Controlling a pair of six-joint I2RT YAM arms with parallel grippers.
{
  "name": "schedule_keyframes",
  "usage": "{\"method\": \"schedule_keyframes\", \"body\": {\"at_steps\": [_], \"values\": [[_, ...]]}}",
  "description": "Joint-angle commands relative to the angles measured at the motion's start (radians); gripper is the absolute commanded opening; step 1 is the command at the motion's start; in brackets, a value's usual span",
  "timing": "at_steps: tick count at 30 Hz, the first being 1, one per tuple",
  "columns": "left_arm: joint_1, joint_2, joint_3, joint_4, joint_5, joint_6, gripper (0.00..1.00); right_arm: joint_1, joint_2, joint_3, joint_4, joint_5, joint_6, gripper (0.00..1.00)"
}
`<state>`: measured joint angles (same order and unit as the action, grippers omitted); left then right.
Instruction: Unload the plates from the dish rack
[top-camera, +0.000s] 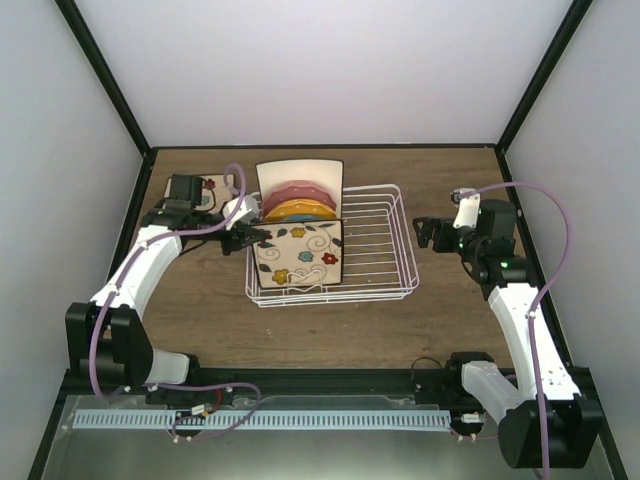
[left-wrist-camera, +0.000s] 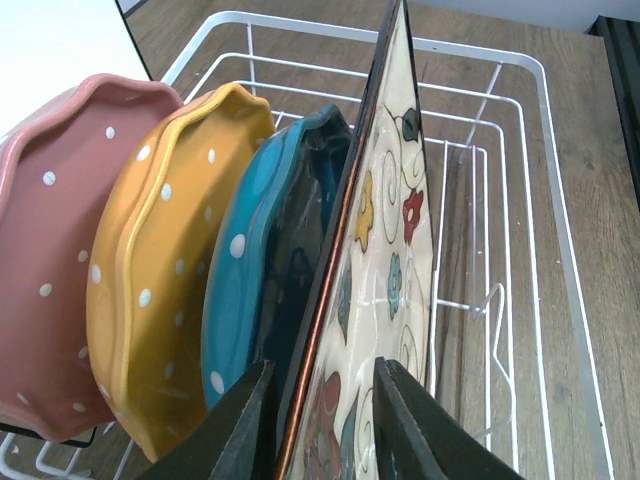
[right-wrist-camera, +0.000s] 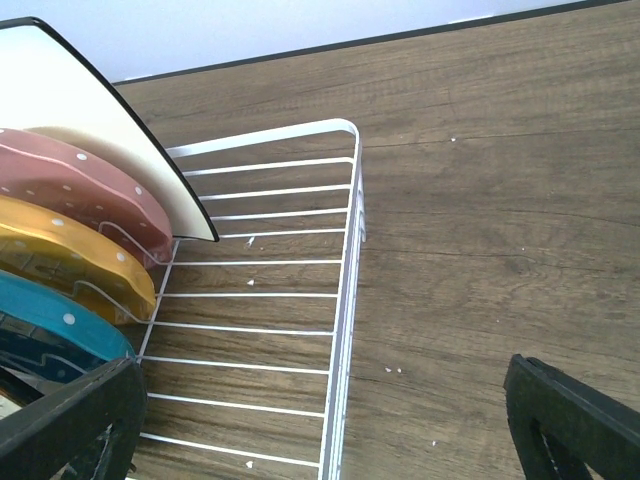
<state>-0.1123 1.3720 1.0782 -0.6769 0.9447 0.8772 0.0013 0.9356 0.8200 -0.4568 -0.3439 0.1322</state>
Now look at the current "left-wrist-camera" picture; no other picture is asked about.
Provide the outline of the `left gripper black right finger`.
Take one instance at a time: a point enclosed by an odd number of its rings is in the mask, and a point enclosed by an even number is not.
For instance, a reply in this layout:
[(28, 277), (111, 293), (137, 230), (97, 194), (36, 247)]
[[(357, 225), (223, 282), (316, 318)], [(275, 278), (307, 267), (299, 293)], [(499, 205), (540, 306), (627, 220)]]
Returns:
[(396, 360), (375, 360), (373, 417), (381, 479), (521, 479)]

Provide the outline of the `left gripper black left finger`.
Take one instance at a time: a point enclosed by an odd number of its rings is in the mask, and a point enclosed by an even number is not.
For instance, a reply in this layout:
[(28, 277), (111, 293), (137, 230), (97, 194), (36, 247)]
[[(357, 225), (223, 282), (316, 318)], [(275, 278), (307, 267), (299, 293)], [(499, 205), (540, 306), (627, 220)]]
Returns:
[(273, 478), (278, 408), (274, 367), (268, 361), (252, 365), (186, 440), (139, 477), (143, 480)]

